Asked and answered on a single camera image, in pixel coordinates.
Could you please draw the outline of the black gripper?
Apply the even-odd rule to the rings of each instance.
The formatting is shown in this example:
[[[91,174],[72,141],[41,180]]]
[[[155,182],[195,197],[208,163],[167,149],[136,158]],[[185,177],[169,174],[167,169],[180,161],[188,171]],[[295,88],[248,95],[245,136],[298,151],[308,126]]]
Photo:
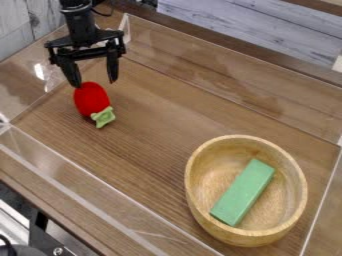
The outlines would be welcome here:
[[[107,58],[107,73],[113,83],[119,76],[119,58],[125,53],[124,32],[96,27],[92,0],[60,0],[68,35],[48,41],[44,45],[49,61],[60,69],[72,87],[81,85],[76,61]]]

